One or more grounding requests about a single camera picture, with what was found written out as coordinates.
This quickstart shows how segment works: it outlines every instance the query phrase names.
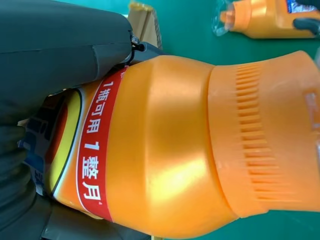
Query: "orange bottle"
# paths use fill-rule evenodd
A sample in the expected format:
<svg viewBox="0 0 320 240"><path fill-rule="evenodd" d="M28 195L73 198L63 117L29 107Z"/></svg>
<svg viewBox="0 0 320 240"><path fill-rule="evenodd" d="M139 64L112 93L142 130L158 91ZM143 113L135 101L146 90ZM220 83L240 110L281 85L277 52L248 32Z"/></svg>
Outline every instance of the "orange bottle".
<svg viewBox="0 0 320 240"><path fill-rule="evenodd" d="M212 28L218 36L232 31L257 39L313 38L311 31L294 28L294 20L320 20L315 7L300 5L295 0L220 0L217 5Z"/></svg>
<svg viewBox="0 0 320 240"><path fill-rule="evenodd" d="M27 133L62 204L190 238L320 211L319 107L319 70L303 52L232 66L159 56L48 97L40 112L57 113L43 121L51 132Z"/></svg>

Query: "hand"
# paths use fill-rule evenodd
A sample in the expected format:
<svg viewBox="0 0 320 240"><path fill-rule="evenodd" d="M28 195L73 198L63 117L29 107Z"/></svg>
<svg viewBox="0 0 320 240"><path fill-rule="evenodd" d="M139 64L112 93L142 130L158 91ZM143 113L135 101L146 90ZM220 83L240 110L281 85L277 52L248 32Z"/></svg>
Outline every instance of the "hand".
<svg viewBox="0 0 320 240"><path fill-rule="evenodd" d="M315 6L320 10L319 0L297 0L298 4ZM320 35L320 20L315 18L300 17L293 21L293 25L299 30L309 30L315 36Z"/></svg>

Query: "bottle cap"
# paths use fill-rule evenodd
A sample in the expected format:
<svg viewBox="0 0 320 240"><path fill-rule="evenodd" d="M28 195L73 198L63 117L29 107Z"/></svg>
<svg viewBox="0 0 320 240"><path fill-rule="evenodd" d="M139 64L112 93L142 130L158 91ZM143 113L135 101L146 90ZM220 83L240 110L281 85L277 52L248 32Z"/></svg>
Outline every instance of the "bottle cap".
<svg viewBox="0 0 320 240"><path fill-rule="evenodd" d="M222 36L228 31L245 31L249 25L251 15L251 5L248 0L221 0L217 4L212 19L212 30L217 36Z"/></svg>

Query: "black glove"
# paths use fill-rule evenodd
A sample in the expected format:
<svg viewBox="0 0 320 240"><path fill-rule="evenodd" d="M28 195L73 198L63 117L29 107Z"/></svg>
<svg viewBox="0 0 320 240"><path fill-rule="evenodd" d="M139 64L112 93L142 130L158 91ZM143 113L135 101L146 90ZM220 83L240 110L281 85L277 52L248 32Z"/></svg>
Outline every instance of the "black glove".
<svg viewBox="0 0 320 240"><path fill-rule="evenodd" d="M315 6L320 10L320 0L297 0L298 4ZM320 35L320 20L315 18L296 18L293 21L293 25L299 30L309 30L315 36Z"/></svg>
<svg viewBox="0 0 320 240"><path fill-rule="evenodd" d="M25 133L17 122L48 95L101 78L128 57L129 22L57 1L0 0L0 30L0 239L145 239L37 196L22 164L26 151L17 148Z"/></svg>

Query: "cardboard box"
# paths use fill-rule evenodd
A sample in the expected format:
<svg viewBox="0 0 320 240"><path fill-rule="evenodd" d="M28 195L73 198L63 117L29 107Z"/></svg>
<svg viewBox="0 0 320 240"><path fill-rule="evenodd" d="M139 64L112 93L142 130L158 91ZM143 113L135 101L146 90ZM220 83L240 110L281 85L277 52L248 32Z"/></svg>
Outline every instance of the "cardboard box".
<svg viewBox="0 0 320 240"><path fill-rule="evenodd" d="M162 49L162 35L156 12L149 5L131 2L128 20L133 33L141 42L147 42Z"/></svg>

